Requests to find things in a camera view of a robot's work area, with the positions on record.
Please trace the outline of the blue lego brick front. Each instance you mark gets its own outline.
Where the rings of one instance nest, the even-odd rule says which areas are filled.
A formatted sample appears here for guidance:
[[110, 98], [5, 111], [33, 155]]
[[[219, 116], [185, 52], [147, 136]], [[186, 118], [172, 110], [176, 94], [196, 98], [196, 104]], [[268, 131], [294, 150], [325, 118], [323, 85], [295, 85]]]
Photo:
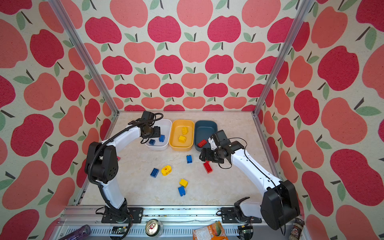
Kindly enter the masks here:
[[178, 191], [181, 197], [186, 195], [185, 187], [183, 186], [178, 187]]

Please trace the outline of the white plastic container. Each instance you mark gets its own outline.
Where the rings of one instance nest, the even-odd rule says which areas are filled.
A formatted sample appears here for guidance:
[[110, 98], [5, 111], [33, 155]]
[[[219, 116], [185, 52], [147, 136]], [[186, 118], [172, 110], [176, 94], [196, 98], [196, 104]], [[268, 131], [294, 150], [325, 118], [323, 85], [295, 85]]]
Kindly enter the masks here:
[[170, 142], [170, 134], [173, 122], [168, 119], [156, 121], [154, 126], [160, 127], [160, 136], [151, 138], [145, 145], [153, 151], [164, 151], [168, 148]]

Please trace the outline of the dark teal plastic container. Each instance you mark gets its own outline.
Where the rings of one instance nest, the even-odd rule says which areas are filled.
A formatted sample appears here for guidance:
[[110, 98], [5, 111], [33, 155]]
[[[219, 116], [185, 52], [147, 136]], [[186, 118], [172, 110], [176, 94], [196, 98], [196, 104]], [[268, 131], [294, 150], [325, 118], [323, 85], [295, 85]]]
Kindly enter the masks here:
[[202, 140], [206, 140], [207, 144], [204, 145], [204, 148], [210, 148], [208, 143], [208, 138], [218, 131], [218, 125], [214, 121], [200, 120], [195, 123], [195, 133], [194, 133], [194, 146], [195, 149], [200, 152], [202, 148], [198, 147], [198, 144]]

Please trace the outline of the blue lego brick angled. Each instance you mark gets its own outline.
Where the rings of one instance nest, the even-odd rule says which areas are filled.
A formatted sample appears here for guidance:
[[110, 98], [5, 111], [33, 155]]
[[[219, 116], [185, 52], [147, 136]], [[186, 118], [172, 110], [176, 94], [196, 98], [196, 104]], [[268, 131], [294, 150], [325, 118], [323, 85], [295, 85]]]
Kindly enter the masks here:
[[159, 169], [153, 168], [150, 176], [153, 177], [153, 178], [156, 178], [158, 173], [159, 173]]

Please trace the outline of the red lego brick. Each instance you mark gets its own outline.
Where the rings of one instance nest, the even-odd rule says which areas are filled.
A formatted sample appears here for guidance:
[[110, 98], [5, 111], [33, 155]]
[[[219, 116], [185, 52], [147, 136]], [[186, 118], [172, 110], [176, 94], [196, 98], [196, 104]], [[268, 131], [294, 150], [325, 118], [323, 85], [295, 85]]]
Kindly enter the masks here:
[[206, 141], [206, 140], [201, 140], [201, 141], [198, 143], [198, 147], [199, 147], [199, 148], [203, 148], [204, 145], [206, 145], [206, 144], [207, 144], [207, 141]]
[[205, 168], [205, 170], [206, 170], [206, 172], [209, 174], [209, 173], [211, 173], [212, 171], [213, 171], [213, 169], [212, 169], [212, 167], [210, 166], [210, 163], [209, 162], [205, 162], [205, 163], [203, 163], [203, 166], [204, 166], [204, 168]]

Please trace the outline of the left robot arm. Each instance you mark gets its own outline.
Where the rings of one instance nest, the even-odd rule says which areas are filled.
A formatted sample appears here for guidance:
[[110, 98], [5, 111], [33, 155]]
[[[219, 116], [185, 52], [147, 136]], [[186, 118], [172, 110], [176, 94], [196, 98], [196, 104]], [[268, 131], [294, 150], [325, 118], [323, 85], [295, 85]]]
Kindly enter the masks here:
[[105, 202], [103, 223], [133, 223], [127, 200], [123, 197], [116, 179], [119, 171], [118, 151], [139, 138], [145, 140], [160, 136], [161, 128], [155, 126], [154, 121], [132, 121], [109, 139], [89, 145], [85, 172], [89, 182], [98, 187]]

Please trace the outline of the yellow round lego piece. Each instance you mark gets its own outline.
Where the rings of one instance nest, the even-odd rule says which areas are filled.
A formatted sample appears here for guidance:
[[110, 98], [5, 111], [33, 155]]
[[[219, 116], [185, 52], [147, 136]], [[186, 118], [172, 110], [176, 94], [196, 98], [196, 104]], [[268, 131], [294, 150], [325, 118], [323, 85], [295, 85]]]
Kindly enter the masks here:
[[161, 169], [161, 173], [163, 176], [167, 176], [172, 172], [172, 167], [170, 165], [167, 165]]

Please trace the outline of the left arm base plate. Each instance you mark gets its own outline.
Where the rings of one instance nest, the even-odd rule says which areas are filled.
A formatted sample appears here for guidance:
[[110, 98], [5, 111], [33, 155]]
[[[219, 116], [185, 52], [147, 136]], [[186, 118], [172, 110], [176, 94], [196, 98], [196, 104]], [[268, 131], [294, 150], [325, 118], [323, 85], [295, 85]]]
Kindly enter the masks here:
[[144, 208], [127, 208], [126, 212], [122, 213], [105, 206], [101, 222], [103, 224], [140, 224], [143, 211]]

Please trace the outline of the yellow lego brick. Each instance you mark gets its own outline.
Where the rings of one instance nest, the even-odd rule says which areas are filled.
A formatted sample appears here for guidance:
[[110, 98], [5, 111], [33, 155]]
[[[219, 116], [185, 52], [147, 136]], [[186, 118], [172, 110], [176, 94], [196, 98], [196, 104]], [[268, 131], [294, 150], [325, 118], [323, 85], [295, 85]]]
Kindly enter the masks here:
[[185, 180], [185, 179], [181, 179], [180, 182], [179, 182], [179, 184], [180, 184], [181, 186], [183, 186], [184, 188], [186, 188], [186, 187], [188, 186], [188, 181]]
[[180, 135], [179, 138], [178, 138], [178, 141], [180, 143], [185, 143], [187, 141], [187, 138], [185, 136], [183, 136], [183, 135]]
[[186, 135], [188, 133], [188, 128], [187, 127], [182, 127], [182, 134]]

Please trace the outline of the yellow lego brick front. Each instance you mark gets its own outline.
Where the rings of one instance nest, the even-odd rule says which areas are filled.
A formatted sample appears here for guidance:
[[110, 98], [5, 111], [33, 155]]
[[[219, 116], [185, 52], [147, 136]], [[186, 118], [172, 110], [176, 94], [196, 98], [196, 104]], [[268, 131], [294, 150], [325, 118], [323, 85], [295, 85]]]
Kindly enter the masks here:
[[186, 187], [188, 186], [188, 181], [185, 180], [185, 179], [181, 179], [180, 182], [179, 182], [179, 184], [180, 184], [181, 186], [183, 186], [184, 188], [186, 188]]

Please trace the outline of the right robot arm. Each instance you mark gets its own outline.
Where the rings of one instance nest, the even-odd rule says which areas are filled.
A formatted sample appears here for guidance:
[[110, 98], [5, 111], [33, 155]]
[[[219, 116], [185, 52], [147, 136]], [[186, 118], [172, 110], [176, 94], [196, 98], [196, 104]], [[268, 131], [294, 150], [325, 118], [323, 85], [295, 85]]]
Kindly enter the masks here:
[[301, 214], [296, 189], [292, 182], [282, 181], [269, 173], [239, 142], [216, 146], [214, 150], [203, 148], [199, 159], [217, 164], [222, 164], [225, 159], [228, 160], [233, 166], [239, 168], [263, 195], [261, 203], [248, 202], [249, 197], [234, 203], [234, 214], [238, 222], [246, 223], [252, 217], [259, 218], [263, 219], [271, 229], [278, 230]]

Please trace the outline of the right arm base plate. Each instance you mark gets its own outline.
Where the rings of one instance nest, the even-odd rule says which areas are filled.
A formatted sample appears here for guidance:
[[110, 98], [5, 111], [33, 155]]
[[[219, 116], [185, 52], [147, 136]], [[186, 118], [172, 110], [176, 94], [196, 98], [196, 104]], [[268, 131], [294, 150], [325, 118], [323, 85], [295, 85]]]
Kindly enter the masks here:
[[234, 207], [221, 208], [216, 212], [216, 215], [221, 217], [224, 224], [251, 224], [262, 223], [262, 219], [256, 217], [246, 217], [244, 214], [237, 211]]

